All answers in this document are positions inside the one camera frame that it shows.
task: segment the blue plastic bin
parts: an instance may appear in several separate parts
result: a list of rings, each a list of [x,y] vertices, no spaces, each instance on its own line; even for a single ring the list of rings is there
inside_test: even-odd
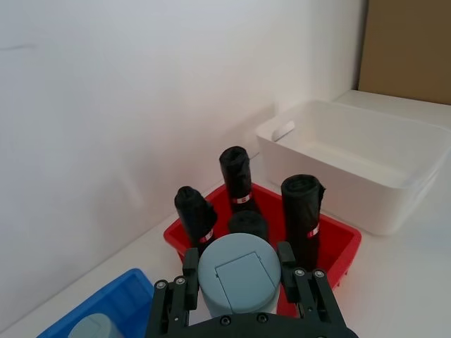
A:
[[[149,319],[154,287],[140,269],[132,269],[102,287],[37,338],[67,338],[87,315],[110,317],[125,338],[143,338]]]

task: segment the gray object in blue bin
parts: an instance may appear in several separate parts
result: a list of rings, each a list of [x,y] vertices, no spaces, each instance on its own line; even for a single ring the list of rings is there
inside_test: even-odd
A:
[[[274,249],[252,234],[228,234],[211,243],[199,260],[199,284],[212,317],[274,312],[280,263]]]
[[[94,313],[78,322],[68,338],[123,338],[123,335],[108,316]]]

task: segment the red plastic bin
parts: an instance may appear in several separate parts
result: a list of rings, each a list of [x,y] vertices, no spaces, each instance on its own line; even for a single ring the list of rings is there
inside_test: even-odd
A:
[[[263,216],[268,221],[269,241],[275,249],[278,242],[285,241],[282,196],[257,184],[253,184],[253,193]],[[228,234],[227,223],[232,211],[228,202],[226,186],[219,187],[206,199],[214,205],[218,214],[218,221],[214,226],[216,238]],[[180,220],[176,220],[166,229],[164,239],[177,250],[181,259],[183,259],[186,249],[191,247]],[[347,273],[361,240],[362,235],[358,230],[321,215],[318,266],[327,271],[328,281],[332,288],[338,286],[342,277]],[[279,315],[296,315],[296,309],[287,302],[283,288],[280,289],[277,313]]]

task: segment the cardboard box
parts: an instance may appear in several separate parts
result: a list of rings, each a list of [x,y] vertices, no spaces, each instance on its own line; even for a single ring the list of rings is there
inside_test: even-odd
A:
[[[370,0],[359,90],[451,104],[451,1]]]

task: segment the white plastic bin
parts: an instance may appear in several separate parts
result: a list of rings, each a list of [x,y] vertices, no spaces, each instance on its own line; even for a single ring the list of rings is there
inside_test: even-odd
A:
[[[374,234],[399,229],[451,148],[445,128],[322,101],[277,115],[257,138],[270,181],[317,176],[323,211]]]

